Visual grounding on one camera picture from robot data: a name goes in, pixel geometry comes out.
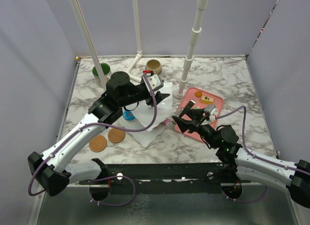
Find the blue frosted donut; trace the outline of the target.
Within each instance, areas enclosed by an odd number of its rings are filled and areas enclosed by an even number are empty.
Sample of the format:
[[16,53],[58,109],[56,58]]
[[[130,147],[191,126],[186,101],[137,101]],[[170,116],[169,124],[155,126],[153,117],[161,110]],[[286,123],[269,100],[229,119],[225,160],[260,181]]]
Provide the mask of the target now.
[[123,119],[125,120],[125,121],[128,121],[128,122],[131,122],[131,121],[134,121],[136,118],[135,118],[135,116],[132,114],[132,112],[131,111],[124,111],[123,112]]

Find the pink serving tray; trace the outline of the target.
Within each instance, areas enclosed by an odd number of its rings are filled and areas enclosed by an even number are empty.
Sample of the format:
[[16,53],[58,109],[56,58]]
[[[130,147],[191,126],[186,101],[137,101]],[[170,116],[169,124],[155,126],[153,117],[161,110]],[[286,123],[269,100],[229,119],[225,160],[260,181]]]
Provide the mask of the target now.
[[[196,97],[196,92],[201,92],[201,97]],[[204,102],[201,101],[202,97],[208,97],[208,98],[213,98],[212,103],[216,106],[216,108],[218,109],[219,114],[221,113],[221,110],[223,108],[223,104],[224,101],[221,97],[211,94],[209,92],[203,91],[199,88],[195,88],[195,87],[191,87],[188,90],[186,90],[183,100],[180,103],[179,109],[183,108],[186,106],[186,104],[190,101],[193,100],[195,102],[194,106],[192,108],[198,108],[198,109],[202,109],[207,107],[209,104],[205,104]],[[190,118],[186,115],[182,116],[183,119],[185,120],[190,120]],[[210,125],[215,128],[216,127],[217,122],[213,122]],[[181,133],[179,127],[177,125],[174,126],[174,130]],[[185,136],[191,137],[199,142],[203,142],[202,139],[200,138],[200,136],[197,133],[188,133],[185,132],[183,133]]]

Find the pink cake slice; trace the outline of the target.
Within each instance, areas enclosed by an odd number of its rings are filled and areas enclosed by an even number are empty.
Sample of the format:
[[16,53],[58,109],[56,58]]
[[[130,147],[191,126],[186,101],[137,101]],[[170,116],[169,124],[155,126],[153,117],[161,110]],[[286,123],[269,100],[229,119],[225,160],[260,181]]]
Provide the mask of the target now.
[[169,123],[169,121],[170,120],[168,118],[166,118],[164,121],[161,122],[161,124],[166,125],[167,123]]

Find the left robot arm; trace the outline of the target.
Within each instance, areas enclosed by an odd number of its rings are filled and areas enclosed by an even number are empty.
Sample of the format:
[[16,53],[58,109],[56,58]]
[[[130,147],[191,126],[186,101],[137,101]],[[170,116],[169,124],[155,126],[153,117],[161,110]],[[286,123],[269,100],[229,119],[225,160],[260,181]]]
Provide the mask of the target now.
[[152,71],[144,71],[138,85],[131,83],[126,72],[113,73],[106,83],[106,91],[65,137],[44,152],[34,151],[28,156],[32,174],[28,194],[38,195],[31,191],[34,181],[50,196],[59,194],[71,183],[83,180],[103,183],[107,172],[100,160],[93,159],[84,164],[71,164],[71,160],[91,139],[107,128],[113,128],[126,106],[145,101],[157,112],[157,105],[169,96],[160,92],[163,86],[163,80]]

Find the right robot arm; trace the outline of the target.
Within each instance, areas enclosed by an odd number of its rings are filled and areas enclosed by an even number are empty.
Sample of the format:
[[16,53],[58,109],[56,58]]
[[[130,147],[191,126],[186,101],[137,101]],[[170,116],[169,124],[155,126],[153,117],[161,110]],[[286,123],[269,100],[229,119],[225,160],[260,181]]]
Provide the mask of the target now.
[[289,192],[297,204],[310,206],[310,164],[284,161],[259,154],[239,144],[235,130],[230,125],[214,129],[210,124],[220,119],[214,105],[205,109],[192,109],[186,106],[180,115],[172,119],[182,133],[197,133],[208,148],[216,149],[216,156],[228,167],[222,170],[228,182],[236,179],[249,180],[269,187]]

